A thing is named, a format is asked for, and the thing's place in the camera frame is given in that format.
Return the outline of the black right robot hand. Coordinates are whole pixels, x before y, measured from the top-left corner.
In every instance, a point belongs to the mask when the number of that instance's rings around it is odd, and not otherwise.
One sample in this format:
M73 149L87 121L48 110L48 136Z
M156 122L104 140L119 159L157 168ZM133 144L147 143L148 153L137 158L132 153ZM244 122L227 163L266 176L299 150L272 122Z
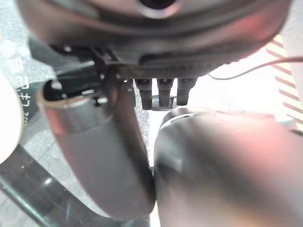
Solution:
M155 189L134 87L161 110L197 79L258 51L283 27L289 0L18 0L32 57L52 67L37 102L64 157L111 218L146 217Z

